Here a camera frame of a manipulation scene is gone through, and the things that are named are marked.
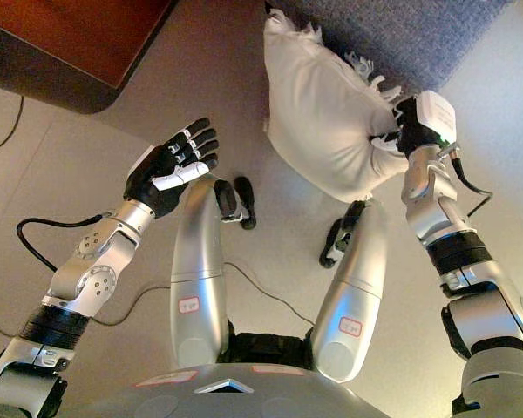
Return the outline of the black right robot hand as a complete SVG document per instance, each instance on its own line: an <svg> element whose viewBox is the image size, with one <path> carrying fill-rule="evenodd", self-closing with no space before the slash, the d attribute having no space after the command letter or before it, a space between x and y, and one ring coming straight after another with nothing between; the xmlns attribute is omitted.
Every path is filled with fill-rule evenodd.
<svg viewBox="0 0 523 418"><path fill-rule="evenodd" d="M457 141L455 109L435 91L421 91L397 103L392 113L398 129L370 139L382 151L409 158L421 146L437 145L444 150Z"/></svg>

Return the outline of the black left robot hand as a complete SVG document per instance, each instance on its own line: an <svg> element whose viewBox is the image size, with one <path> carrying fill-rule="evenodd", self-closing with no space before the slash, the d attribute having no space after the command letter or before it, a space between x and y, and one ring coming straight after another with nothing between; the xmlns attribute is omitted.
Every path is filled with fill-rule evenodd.
<svg viewBox="0 0 523 418"><path fill-rule="evenodd" d="M129 171L123 198L148 206L157 219L169 214L187 184L218 165L218 148L210 120L194 121L164 144L146 149Z"/></svg>

